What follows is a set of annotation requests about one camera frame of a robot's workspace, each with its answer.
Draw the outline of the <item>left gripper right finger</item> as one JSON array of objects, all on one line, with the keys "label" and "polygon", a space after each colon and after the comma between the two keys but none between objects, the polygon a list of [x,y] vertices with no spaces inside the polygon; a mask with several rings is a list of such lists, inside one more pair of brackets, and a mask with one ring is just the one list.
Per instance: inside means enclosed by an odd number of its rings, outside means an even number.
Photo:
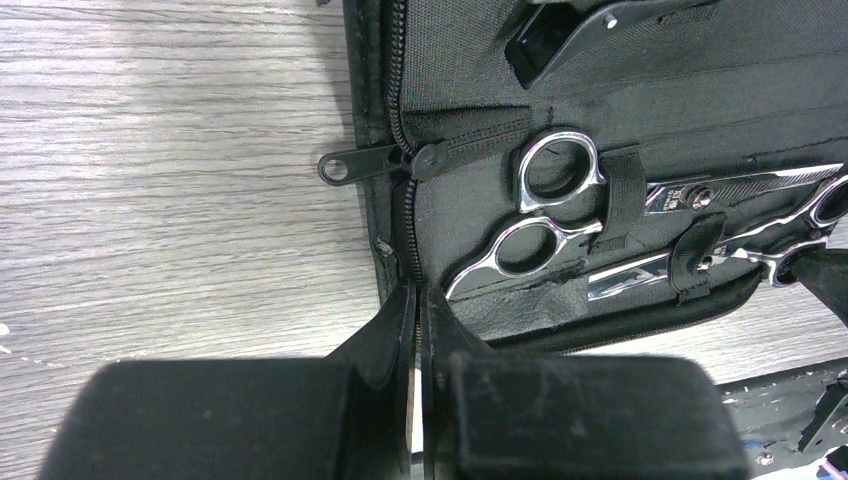
[{"label": "left gripper right finger", "polygon": [[498,352],[419,296],[428,479],[745,479],[717,387],[663,356]]}]

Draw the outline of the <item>silver cutting scissors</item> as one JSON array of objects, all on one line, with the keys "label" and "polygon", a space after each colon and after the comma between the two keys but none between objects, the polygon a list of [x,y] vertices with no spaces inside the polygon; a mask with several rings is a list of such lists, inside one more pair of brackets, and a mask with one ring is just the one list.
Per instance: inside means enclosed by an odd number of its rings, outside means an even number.
[{"label": "silver cutting scissors", "polygon": [[[744,260],[761,265],[765,269],[763,279],[770,285],[785,287],[793,282],[789,278],[789,262],[802,252],[824,247],[831,228],[846,214],[847,177],[843,175],[825,180],[791,213],[767,220],[746,232],[716,240],[709,250],[695,256],[697,263],[694,265],[694,272],[705,273],[731,259]],[[771,253],[748,246],[755,236],[797,219],[802,219],[810,228],[808,239],[786,240]],[[671,280],[675,257],[673,251],[668,250],[592,273],[588,278],[587,299],[593,302]]]}]

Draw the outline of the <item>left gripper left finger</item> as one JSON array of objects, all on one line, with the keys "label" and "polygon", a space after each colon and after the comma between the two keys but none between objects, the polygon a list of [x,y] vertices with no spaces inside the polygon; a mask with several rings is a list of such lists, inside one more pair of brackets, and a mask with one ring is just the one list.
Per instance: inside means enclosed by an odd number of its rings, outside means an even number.
[{"label": "left gripper left finger", "polygon": [[43,479],[406,479],[418,291],[398,284],[324,357],[129,361],[99,370]]}]

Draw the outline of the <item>black hair clip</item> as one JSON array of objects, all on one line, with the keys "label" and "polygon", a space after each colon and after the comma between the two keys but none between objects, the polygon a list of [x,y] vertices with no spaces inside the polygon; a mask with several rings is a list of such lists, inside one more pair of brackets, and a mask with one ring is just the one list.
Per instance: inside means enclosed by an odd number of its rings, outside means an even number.
[{"label": "black hair clip", "polygon": [[701,4],[611,1],[582,13],[568,2],[536,3],[504,54],[519,84],[529,90],[571,59],[616,34]]}]

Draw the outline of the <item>black zipper tool case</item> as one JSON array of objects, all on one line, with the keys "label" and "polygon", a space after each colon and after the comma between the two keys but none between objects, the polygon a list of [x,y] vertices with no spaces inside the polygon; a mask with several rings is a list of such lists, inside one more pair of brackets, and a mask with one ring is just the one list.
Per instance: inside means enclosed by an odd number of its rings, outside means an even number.
[{"label": "black zipper tool case", "polygon": [[[566,352],[696,325],[765,269],[695,256],[847,177],[847,5],[700,1],[525,90],[504,49],[536,3],[347,1],[378,294],[441,286],[497,348]],[[672,279],[590,302],[589,275],[671,250]]]}]

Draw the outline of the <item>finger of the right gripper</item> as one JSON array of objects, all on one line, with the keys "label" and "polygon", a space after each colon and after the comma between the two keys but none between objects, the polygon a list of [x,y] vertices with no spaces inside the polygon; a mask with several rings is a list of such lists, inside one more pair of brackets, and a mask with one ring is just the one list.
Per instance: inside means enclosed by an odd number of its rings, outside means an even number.
[{"label": "finger of the right gripper", "polygon": [[847,325],[846,249],[805,250],[792,261],[790,273]]}]

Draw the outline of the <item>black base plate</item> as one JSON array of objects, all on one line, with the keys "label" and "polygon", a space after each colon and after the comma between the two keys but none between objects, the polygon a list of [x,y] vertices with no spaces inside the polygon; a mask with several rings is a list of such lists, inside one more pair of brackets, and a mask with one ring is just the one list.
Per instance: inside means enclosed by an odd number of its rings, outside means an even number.
[{"label": "black base plate", "polygon": [[847,360],[719,387],[754,479],[828,479],[847,466]]}]

